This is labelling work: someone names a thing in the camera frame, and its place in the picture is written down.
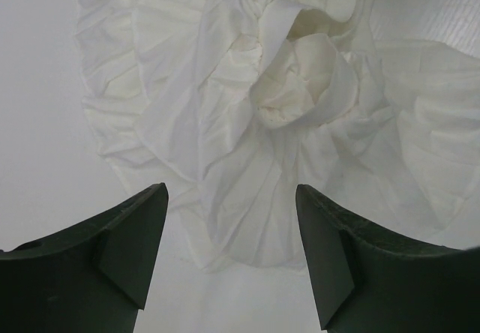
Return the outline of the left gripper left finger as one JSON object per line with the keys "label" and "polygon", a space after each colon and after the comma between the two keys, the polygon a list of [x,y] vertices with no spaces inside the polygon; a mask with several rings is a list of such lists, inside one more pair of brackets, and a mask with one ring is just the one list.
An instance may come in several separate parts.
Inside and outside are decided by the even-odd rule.
{"label": "left gripper left finger", "polygon": [[117,206],[1,252],[2,332],[132,332],[167,215],[153,184]]}

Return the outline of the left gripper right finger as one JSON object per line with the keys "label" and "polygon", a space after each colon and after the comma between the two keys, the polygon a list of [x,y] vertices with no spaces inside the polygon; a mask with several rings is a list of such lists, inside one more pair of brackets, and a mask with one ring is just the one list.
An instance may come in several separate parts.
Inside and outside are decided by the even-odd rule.
{"label": "left gripper right finger", "polygon": [[320,327],[327,332],[477,332],[479,249],[386,229],[311,186],[295,193]]}

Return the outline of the white skirt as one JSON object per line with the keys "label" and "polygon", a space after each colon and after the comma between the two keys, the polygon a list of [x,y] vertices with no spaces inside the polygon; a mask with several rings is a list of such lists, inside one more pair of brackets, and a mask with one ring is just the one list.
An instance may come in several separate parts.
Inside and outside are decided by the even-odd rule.
{"label": "white skirt", "polygon": [[296,188],[414,239],[479,243],[479,60],[376,40],[374,0],[77,0],[98,154],[158,180],[193,261],[302,268]]}

